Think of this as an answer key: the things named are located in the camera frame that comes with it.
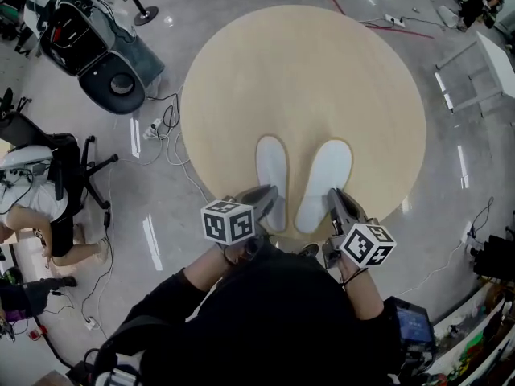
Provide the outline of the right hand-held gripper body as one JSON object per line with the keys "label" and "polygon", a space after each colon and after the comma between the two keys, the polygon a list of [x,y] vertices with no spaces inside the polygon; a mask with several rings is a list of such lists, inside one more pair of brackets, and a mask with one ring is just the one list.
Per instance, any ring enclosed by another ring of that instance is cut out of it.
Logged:
{"label": "right hand-held gripper body", "polygon": [[353,222],[345,224],[341,230],[341,234],[329,237],[323,244],[326,269],[336,267],[343,255],[361,269],[379,266],[397,246],[389,231],[374,222]]}

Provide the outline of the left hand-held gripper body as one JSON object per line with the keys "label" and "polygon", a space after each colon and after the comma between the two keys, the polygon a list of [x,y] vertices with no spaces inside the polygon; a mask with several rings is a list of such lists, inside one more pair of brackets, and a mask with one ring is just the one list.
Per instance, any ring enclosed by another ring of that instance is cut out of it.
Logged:
{"label": "left hand-held gripper body", "polygon": [[266,216],[266,199],[257,194],[240,200],[218,199],[200,210],[204,238],[222,248],[248,240],[265,241],[266,230],[260,221]]}

